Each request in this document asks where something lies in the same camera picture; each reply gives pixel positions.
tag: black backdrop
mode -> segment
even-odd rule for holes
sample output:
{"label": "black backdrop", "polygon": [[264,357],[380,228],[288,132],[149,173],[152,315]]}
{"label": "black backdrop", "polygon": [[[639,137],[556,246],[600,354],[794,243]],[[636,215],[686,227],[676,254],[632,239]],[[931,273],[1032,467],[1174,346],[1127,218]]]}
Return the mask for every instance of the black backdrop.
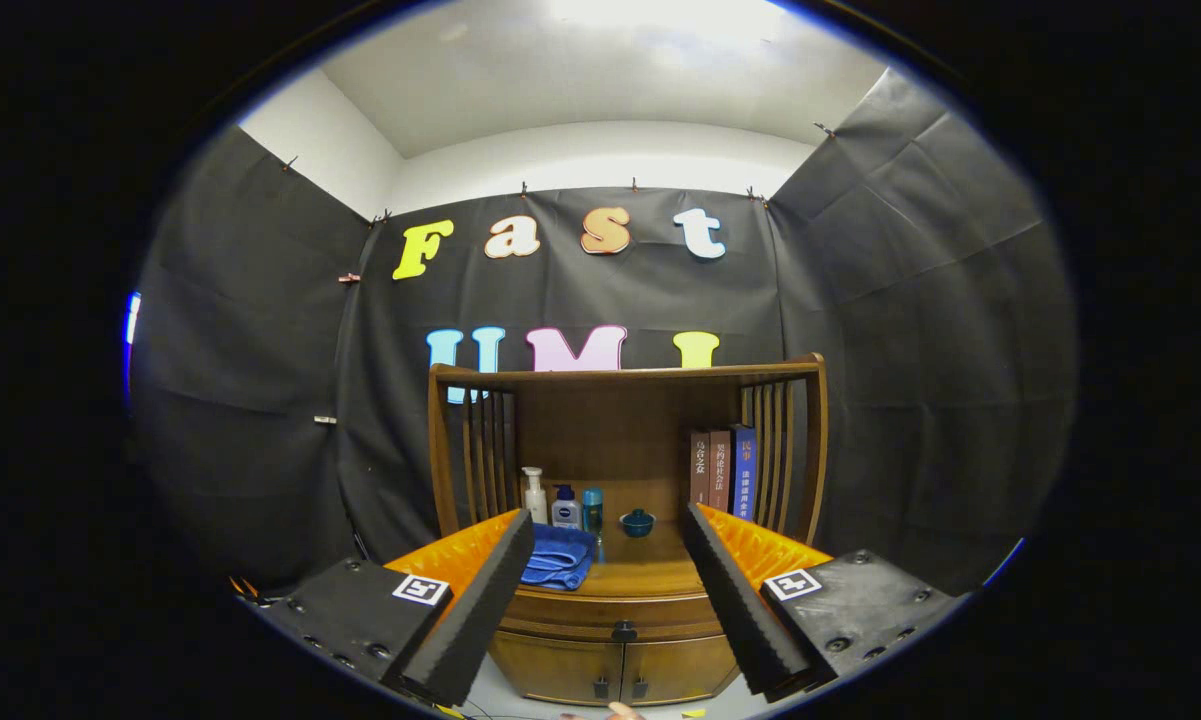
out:
{"label": "black backdrop", "polygon": [[[617,254],[582,251],[600,206],[631,215]],[[697,258],[673,223],[692,208],[721,221],[721,258]],[[536,220],[540,248],[489,258],[490,226],[512,215]],[[393,278],[405,229],[441,220],[454,232],[425,272]],[[347,288],[349,270],[363,280]],[[721,338],[716,365],[820,352],[832,415],[815,544],[873,548],[946,592],[980,583],[1029,529],[1072,414],[1074,307],[1030,188],[894,72],[767,209],[587,188],[370,230],[232,128],[167,211],[141,290],[135,408],[157,484],[215,571],[261,583],[348,552],[343,500],[377,560],[437,536],[425,380],[440,329],[464,334],[472,368],[471,334],[489,325],[504,331],[500,370],[533,368],[536,328],[580,352],[591,329],[623,325],[625,368],[679,366],[686,331]]]}
{"label": "black backdrop", "polygon": [[210,574],[288,584],[353,551],[331,415],[340,274],[368,223],[228,128],[171,197],[139,282],[133,414]]}

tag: foam letter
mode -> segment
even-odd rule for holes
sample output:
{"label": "foam letter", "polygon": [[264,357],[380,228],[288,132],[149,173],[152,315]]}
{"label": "foam letter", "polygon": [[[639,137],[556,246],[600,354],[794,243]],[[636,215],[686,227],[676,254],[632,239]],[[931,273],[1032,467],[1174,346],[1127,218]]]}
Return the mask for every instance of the foam letter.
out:
{"label": "foam letter", "polygon": [[440,250],[440,239],[453,234],[453,220],[441,220],[438,223],[418,224],[404,232],[404,252],[400,254],[400,266],[392,272],[392,280],[416,278],[428,269],[422,259],[431,260]]}
{"label": "foam letter", "polygon": [[721,228],[721,221],[706,217],[706,210],[700,208],[683,210],[673,218],[673,222],[685,226],[685,245],[692,254],[709,260],[724,254],[724,244],[711,240],[711,232]]}
{"label": "foam letter", "polygon": [[542,246],[537,240],[537,220],[528,215],[512,215],[509,218],[498,220],[489,232],[496,233],[485,242],[485,256],[490,258],[507,258],[507,256],[533,254],[533,251]]}
{"label": "foam letter", "polygon": [[539,328],[524,336],[524,342],[533,346],[533,370],[549,373],[554,370],[621,370],[622,341],[627,340],[627,328],[600,325],[587,336],[578,356],[573,356],[564,335],[555,328]]}
{"label": "foam letter", "polygon": [[681,368],[710,368],[711,352],[721,346],[721,338],[711,332],[679,332],[673,346],[681,348]]}
{"label": "foam letter", "polygon": [[626,226],[631,214],[622,208],[597,208],[582,218],[582,250],[592,256],[613,256],[631,245],[631,233]]}
{"label": "foam letter", "polygon": [[[486,325],[472,331],[471,337],[476,341],[477,347],[480,348],[480,356],[478,358],[476,368],[482,373],[498,372],[498,342],[503,337],[507,337],[507,331],[503,328]],[[431,365],[458,364],[459,342],[462,342],[462,331],[455,331],[455,329],[429,332],[428,347],[431,347]],[[476,400],[476,391],[471,391],[471,396],[472,400]],[[484,396],[489,397],[489,391],[485,391]],[[446,396],[446,400],[453,402],[455,406],[461,406],[462,389],[456,386],[449,388],[449,395]]]}

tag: white wall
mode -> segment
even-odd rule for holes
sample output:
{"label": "white wall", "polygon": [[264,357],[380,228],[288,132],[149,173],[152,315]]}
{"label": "white wall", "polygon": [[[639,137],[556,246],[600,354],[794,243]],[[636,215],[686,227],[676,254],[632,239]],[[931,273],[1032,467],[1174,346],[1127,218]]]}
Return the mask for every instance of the white wall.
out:
{"label": "white wall", "polygon": [[404,160],[324,70],[267,97],[239,126],[277,158],[297,155],[294,170],[363,218],[389,206],[392,179]]}
{"label": "white wall", "polygon": [[567,187],[682,187],[772,196],[814,150],[802,142],[689,122],[569,122],[521,128],[404,160],[352,101],[312,70],[240,128],[371,218],[446,202]]}
{"label": "white wall", "polygon": [[442,146],[405,161],[394,214],[472,197],[564,187],[681,187],[772,196],[814,148],[687,122],[569,122]]}

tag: book spine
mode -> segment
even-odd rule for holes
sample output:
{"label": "book spine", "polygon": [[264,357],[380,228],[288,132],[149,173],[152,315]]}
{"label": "book spine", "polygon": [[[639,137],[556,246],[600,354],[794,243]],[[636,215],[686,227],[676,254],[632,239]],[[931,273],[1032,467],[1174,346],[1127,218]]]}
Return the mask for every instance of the book spine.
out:
{"label": "book spine", "polygon": [[729,511],[729,456],[733,450],[733,433],[729,430],[711,430],[711,491],[709,505]]}
{"label": "book spine", "polygon": [[688,502],[700,502],[710,505],[711,490],[711,434],[705,430],[691,433],[691,456],[688,457]]}
{"label": "book spine", "polygon": [[755,428],[733,427],[733,515],[752,518],[752,488],[755,487]]}

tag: wooden cabinet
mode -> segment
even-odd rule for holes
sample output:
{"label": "wooden cabinet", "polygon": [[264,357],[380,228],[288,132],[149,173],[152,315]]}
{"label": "wooden cabinet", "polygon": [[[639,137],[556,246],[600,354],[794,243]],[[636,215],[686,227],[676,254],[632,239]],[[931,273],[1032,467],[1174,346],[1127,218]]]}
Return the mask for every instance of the wooden cabinet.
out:
{"label": "wooden cabinet", "polygon": [[724,635],[695,641],[628,643],[622,666],[622,702],[657,706],[715,697],[737,676]]}
{"label": "wooden cabinet", "polygon": [[489,655],[524,697],[608,706],[622,691],[622,644],[496,632]]}
{"label": "wooden cabinet", "polygon": [[724,635],[658,643],[539,638],[498,630],[489,655],[524,697],[568,706],[658,706],[713,697],[737,676]]}
{"label": "wooden cabinet", "polygon": [[[453,388],[464,389],[461,404],[446,401]],[[614,372],[431,367],[428,437],[441,533],[521,506],[521,466],[540,466],[544,484],[572,484],[580,497],[587,487],[604,491],[604,530],[581,587],[521,584],[491,643],[519,692],[576,706],[655,706],[713,697],[737,674],[679,529],[688,428],[734,422],[755,427],[755,522],[808,544],[827,455],[818,355]],[[803,469],[793,466],[797,436],[807,446]],[[794,484],[803,487],[791,492]],[[619,516],[633,508],[656,516],[650,536],[622,533]],[[617,624],[628,629],[615,632]]]}

